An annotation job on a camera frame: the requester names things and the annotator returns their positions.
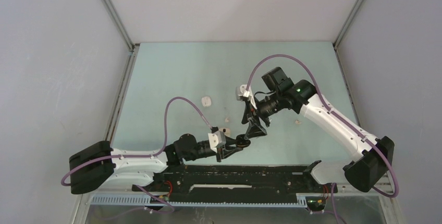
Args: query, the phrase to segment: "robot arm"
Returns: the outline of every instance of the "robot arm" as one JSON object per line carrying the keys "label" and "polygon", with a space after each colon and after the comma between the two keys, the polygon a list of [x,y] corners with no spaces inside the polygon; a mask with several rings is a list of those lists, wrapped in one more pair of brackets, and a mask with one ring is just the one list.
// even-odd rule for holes
{"label": "robot arm", "polygon": [[[261,101],[254,98],[252,103],[250,100],[251,90],[245,91],[245,85],[237,89],[237,95],[242,94],[242,97],[238,96],[237,98],[246,102],[242,122],[243,124],[249,123],[245,134],[246,139],[267,135],[264,127],[260,124],[260,119],[269,127],[269,116],[282,109],[291,109],[297,114],[304,115],[330,134],[350,157],[349,160],[332,164],[321,161],[314,162],[306,171],[306,176],[309,176],[314,182],[326,184],[347,180],[356,189],[368,192],[387,172],[388,169],[385,163],[365,142],[365,139],[377,143],[376,146],[391,163],[394,143],[390,138],[385,136],[378,139],[375,135],[351,122],[324,99],[325,103],[331,108],[328,111],[321,102],[316,88],[311,83],[301,80],[294,84],[280,67],[266,73],[262,76],[262,79],[273,93]],[[365,139],[361,139],[349,126],[342,123],[335,115],[330,114],[331,111],[334,111],[353,127],[359,129],[365,135]]]}

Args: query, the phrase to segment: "purple cable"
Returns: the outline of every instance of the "purple cable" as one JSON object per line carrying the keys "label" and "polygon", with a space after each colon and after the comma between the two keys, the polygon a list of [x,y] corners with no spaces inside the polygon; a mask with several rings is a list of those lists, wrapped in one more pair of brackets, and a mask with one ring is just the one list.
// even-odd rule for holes
{"label": "purple cable", "polygon": [[85,163],[81,164],[80,166],[76,166],[73,170],[69,171],[67,174],[65,174],[65,176],[63,176],[62,178],[62,185],[63,186],[70,186],[70,183],[66,183],[66,179],[73,173],[77,172],[78,170],[91,165],[92,163],[96,163],[98,161],[102,161],[102,160],[107,160],[107,159],[112,159],[112,158],[121,158],[121,155],[108,155],[108,156],[103,156],[100,158],[95,158],[93,160],[90,161],[86,161]]}
{"label": "purple cable", "polygon": [[336,187],[336,183],[332,183],[331,184],[331,205],[333,207],[333,214],[335,215],[336,218],[336,223],[339,224],[339,215],[338,212],[336,211],[336,206],[335,206],[335,194],[333,193]]}
{"label": "purple cable", "polygon": [[94,212],[94,213],[93,213],[94,217],[97,218],[97,219],[99,219],[99,220],[105,220],[105,221],[107,221],[107,220],[117,219],[117,218],[120,217],[120,216],[123,216],[123,215],[128,214],[128,213],[133,212],[133,211],[138,211],[138,210],[148,210],[149,212],[152,211],[152,212],[156,212],[156,213],[159,213],[159,214],[171,214],[171,213],[173,213],[173,212],[175,211],[175,208],[174,208],[171,204],[169,204],[168,202],[163,201],[162,199],[159,199],[158,197],[156,197],[156,196],[154,196],[153,194],[151,194],[151,193],[149,193],[148,191],[146,191],[146,190],[145,190],[143,187],[141,187],[141,186],[138,186],[138,185],[137,185],[137,187],[138,187],[141,191],[143,191],[145,194],[147,194],[148,196],[150,196],[151,198],[154,198],[155,200],[157,200],[157,201],[159,201],[159,202],[161,202],[161,203],[163,203],[163,204],[169,206],[169,207],[171,208],[171,211],[158,211],[158,210],[153,210],[153,209],[149,209],[149,208],[146,208],[146,207],[135,207],[135,208],[131,208],[131,209],[127,210],[127,211],[124,211],[123,213],[120,213],[120,214],[118,214],[118,215],[116,215],[116,216],[106,217],[106,218],[103,218],[103,217],[97,216],[97,215],[95,214],[95,212]]}
{"label": "purple cable", "polygon": [[[251,73],[250,76],[249,76],[249,81],[247,82],[246,90],[249,90],[249,88],[250,88],[250,84],[252,83],[253,75],[255,75],[255,72],[256,72],[256,70],[258,69],[258,67],[259,67],[261,64],[263,64],[264,62],[266,62],[267,60],[270,60],[270,59],[275,58],[275,57],[285,57],[285,58],[291,59],[291,60],[297,62],[299,65],[301,65],[301,66],[307,71],[307,73],[309,74],[310,79],[312,79],[312,82],[313,82],[314,86],[316,87],[316,91],[317,91],[317,94],[318,94],[318,96],[319,96],[319,99],[321,100],[321,103],[324,105],[324,107],[327,109],[327,111],[328,111],[330,114],[334,115],[336,118],[338,118],[338,119],[339,119],[343,124],[345,124],[347,127],[349,127],[349,128],[350,128],[354,133],[356,133],[356,134],[357,134],[362,140],[365,139],[366,136],[364,136],[363,133],[361,133],[357,128],[355,128],[352,124],[350,124],[348,121],[346,121],[343,117],[341,117],[340,115],[338,115],[338,114],[337,114],[336,112],[334,112],[334,111],[331,111],[331,112],[330,112],[331,107],[325,102],[324,97],[322,96],[322,93],[321,93],[321,91],[320,91],[320,89],[319,89],[319,86],[318,86],[318,84],[317,84],[317,82],[316,82],[316,79],[313,77],[313,74],[310,72],[310,70],[307,68],[307,66],[306,66],[303,62],[301,62],[299,59],[297,59],[297,58],[294,58],[294,57],[289,56],[289,55],[284,55],[284,54],[276,54],[276,55],[267,56],[266,58],[262,59],[262,60],[261,60],[256,66],[255,66],[255,68],[253,68],[253,71],[252,71],[252,73]],[[376,188],[375,186],[373,187],[373,189],[374,189],[376,192],[378,192],[379,194],[381,194],[381,195],[383,195],[383,196],[386,196],[386,197],[394,198],[394,197],[398,196],[398,194],[399,194],[399,184],[398,184],[398,180],[397,180],[397,178],[396,178],[396,174],[395,174],[395,172],[394,172],[394,170],[393,170],[393,167],[391,166],[390,162],[389,162],[388,159],[385,157],[385,155],[384,155],[384,154],[383,154],[383,153],[382,153],[382,152],[376,147],[376,145],[374,145],[370,140],[365,139],[364,141],[366,141],[366,142],[372,147],[372,149],[374,149],[374,151],[376,151],[376,153],[380,156],[380,158],[382,159],[382,161],[385,163],[385,165],[387,166],[388,170],[389,170],[390,173],[391,173],[391,178],[393,179],[393,184],[394,184],[394,186],[395,186],[395,191],[394,191],[393,194],[387,194],[387,193],[381,191],[380,189]]]}
{"label": "purple cable", "polygon": [[84,168],[84,167],[86,167],[88,165],[91,165],[92,163],[96,163],[98,161],[112,159],[112,158],[122,158],[122,157],[124,157],[124,158],[149,158],[149,157],[157,156],[157,155],[161,154],[163,152],[163,150],[166,148],[166,145],[167,145],[167,112],[169,111],[170,104],[173,101],[177,100],[177,99],[186,101],[190,105],[192,105],[192,107],[197,110],[197,112],[201,116],[201,118],[203,118],[203,120],[206,123],[206,125],[210,129],[212,128],[212,126],[210,125],[208,120],[204,117],[203,113],[200,111],[200,109],[193,102],[191,102],[189,99],[181,97],[181,96],[174,97],[174,98],[170,99],[170,101],[167,103],[166,110],[164,111],[164,143],[163,143],[163,147],[158,152],[156,152],[155,154],[152,154],[152,155],[124,155],[124,156],[122,156],[122,155],[108,155],[108,156],[103,156],[103,157],[100,157],[100,158],[96,158],[96,159],[87,161],[87,162],[85,162],[85,163],[83,163],[83,164],[81,164],[79,166],[76,166],[74,169],[72,169],[67,174],[65,174],[65,176],[63,176],[63,178],[62,178],[62,185],[63,186],[70,186],[70,183],[66,183],[65,181],[66,181],[66,179],[69,176],[71,176],[71,174],[77,172],[78,170],[80,170],[80,169],[82,169],[82,168]]}

